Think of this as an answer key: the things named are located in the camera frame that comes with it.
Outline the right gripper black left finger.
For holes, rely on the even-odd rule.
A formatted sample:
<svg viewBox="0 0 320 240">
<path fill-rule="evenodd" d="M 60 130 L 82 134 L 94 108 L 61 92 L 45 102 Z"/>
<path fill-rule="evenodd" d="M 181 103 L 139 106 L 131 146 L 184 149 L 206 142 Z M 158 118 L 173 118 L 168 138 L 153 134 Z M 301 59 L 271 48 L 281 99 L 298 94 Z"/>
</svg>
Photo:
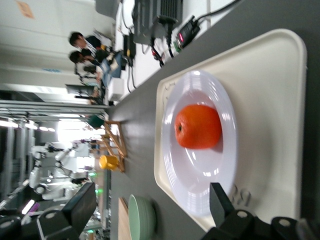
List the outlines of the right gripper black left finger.
<svg viewBox="0 0 320 240">
<path fill-rule="evenodd" d="M 87 182 L 63 207 L 62 212 L 69 224 L 81 233 L 97 207 L 95 184 Z"/>
</svg>

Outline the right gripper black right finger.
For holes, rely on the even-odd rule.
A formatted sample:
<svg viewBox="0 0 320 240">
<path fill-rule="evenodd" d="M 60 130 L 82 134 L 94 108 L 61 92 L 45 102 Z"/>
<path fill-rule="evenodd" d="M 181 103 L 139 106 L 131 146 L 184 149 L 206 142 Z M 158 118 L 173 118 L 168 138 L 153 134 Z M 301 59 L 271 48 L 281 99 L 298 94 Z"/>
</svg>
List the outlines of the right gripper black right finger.
<svg viewBox="0 0 320 240">
<path fill-rule="evenodd" d="M 221 226 L 227 216 L 235 209 L 218 182 L 210 183 L 209 209 L 217 227 Z"/>
</svg>

